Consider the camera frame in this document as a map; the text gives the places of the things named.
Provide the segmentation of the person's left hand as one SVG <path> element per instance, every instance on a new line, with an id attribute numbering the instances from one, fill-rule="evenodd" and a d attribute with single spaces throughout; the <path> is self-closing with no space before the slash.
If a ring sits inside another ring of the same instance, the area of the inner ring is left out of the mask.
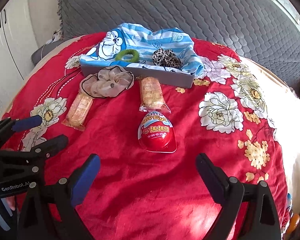
<path id="1" fill-rule="evenodd" d="M 15 196 L 6 197 L 4 201 L 12 211 L 15 211 Z"/>

